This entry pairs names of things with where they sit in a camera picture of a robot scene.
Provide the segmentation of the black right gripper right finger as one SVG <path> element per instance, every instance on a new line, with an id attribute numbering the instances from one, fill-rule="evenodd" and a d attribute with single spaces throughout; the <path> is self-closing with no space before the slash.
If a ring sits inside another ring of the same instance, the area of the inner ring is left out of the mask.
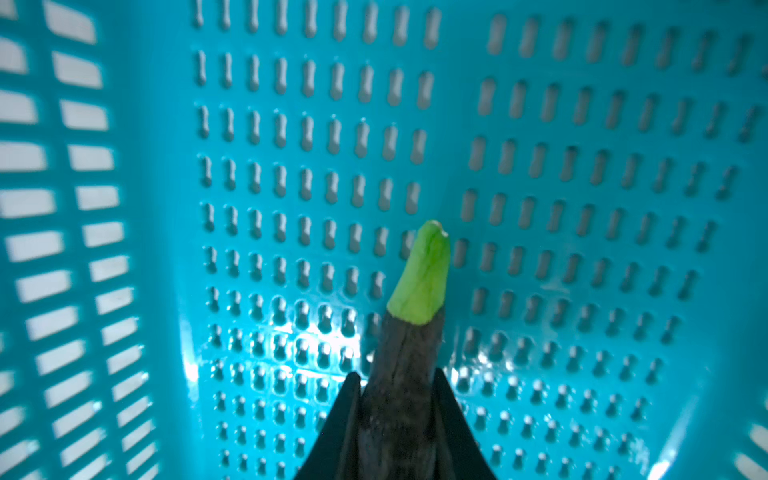
<path id="1" fill-rule="evenodd" d="M 433 380 L 435 479 L 496 480 L 483 457 L 444 372 Z"/>

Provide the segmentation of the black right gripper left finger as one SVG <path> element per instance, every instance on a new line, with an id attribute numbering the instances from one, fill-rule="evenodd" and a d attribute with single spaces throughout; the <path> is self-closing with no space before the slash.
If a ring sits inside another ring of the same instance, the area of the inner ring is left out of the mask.
<path id="1" fill-rule="evenodd" d="M 361 377 L 350 372 L 295 480 L 357 479 Z"/>

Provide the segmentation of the dark toy eggplant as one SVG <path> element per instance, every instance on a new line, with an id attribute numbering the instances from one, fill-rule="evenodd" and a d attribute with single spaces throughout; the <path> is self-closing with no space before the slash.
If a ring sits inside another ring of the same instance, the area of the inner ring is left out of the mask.
<path id="1" fill-rule="evenodd" d="M 357 434 L 361 479 L 431 479 L 432 390 L 445 324 L 451 241 L 436 220 L 418 230 L 387 302 Z"/>

